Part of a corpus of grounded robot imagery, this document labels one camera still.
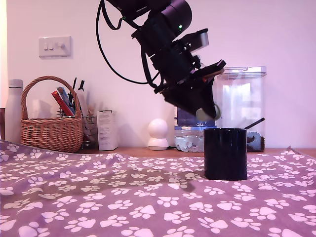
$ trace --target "table surface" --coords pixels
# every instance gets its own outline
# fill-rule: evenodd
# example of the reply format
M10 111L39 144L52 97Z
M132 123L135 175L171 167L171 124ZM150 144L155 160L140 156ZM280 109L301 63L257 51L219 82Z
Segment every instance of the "table surface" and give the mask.
M285 151L286 149L279 148L267 148L265 154L276 154ZM302 155L309 155L316 158L316 149L295 149L296 152ZM168 149L165 151L152 151L149 148L138 148L138 147L118 147L114 151L99 151L98 149L84 149L79 150L77 153L81 154L99 154L99 153L121 153L127 154L132 157L155 157L155 158L179 158L179 157L203 157L204 153L192 153L192 152L181 152L177 149Z

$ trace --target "light switch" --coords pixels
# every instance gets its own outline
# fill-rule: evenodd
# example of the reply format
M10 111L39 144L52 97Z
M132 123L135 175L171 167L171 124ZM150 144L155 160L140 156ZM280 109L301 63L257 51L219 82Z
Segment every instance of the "light switch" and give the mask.
M71 56L71 37L51 37L39 39L39 57Z

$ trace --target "basket handle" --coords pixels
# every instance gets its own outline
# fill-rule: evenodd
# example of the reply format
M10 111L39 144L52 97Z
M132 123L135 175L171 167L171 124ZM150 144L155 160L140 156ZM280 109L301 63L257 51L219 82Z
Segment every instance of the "basket handle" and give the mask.
M75 118L79 119L81 116L80 113L80 104L79 104L79 99L77 97L77 94L75 93L74 89L65 81L62 80L61 78L58 77L54 77L54 76L43 76L43 77L39 77L36 78L35 80L33 80L30 84L28 84L25 89L23 90L22 93L22 120L27 120L29 119L28 117L28 109L26 108L26 96L29 93L29 90L38 82L43 81L43 80L55 80L57 82L62 83L64 86L66 86L68 88L68 90L70 90L71 94L73 95L74 101L75 101L75 105L76 105L76 113L75 113Z

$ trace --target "black cable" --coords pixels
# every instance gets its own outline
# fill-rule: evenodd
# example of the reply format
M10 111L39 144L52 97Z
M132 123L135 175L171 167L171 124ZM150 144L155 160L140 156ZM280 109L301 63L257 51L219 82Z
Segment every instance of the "black cable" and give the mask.
M118 27L115 27L115 26L112 24L112 22L110 21L110 19L109 19L109 16L108 16L108 14L107 14L107 10L106 10L106 8L105 8L105 2L104 2L104 0L101 0L101 1L100 1L100 4L101 4L101 9L102 9L103 17L104 17L106 23L108 24L108 26L110 27L110 29L111 29L111 30L114 30L114 31L119 30L120 27L121 27L121 25L122 25L123 18L121 18L121 19L119 20L119 22L118 22Z
M104 52L103 52L103 49L102 49L101 42L100 42L100 37L99 37L99 18L100 18L100 13L101 13L101 9L102 9L102 1L103 1L103 0L100 1L99 7L98 7L97 18L96 18L96 22L95 22L95 32L96 32L96 35L97 35L97 41L98 41L99 49L100 49L100 51L101 51L101 54L102 54L104 60L106 61L106 63L107 63L108 66L110 67L110 69L111 69L117 76L119 76L120 78L122 78L122 79L124 79L124 80L126 80L126 81L128 81L128 82L135 83L135 84L140 84L140 85L148 84L148 82L133 81L133 80L130 80L130 79L125 78L124 76L122 76L121 74L119 74L119 73L112 67L112 65L111 65L110 62L108 61L107 57L105 56L105 54L104 54ZM108 23L108 25L109 25L110 28L111 28L111 26L112 26L112 27L115 28L115 29L119 29L119 28L121 27L121 20L122 20L122 19L123 19L123 18L120 19L120 22L119 22L117 28L115 28L115 27L113 26L113 24L111 23L111 21L110 21L109 18L108 18L109 22L107 22L107 23ZM153 78L152 81L154 81L154 80L158 77L158 75L159 75L159 72L156 74L156 76Z

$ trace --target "white box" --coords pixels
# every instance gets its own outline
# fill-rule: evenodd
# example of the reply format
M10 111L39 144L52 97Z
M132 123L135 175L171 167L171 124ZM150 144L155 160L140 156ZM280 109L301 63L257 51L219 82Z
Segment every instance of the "white box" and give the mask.
M111 151L118 147L115 112L112 110L98 111L98 142L99 151Z

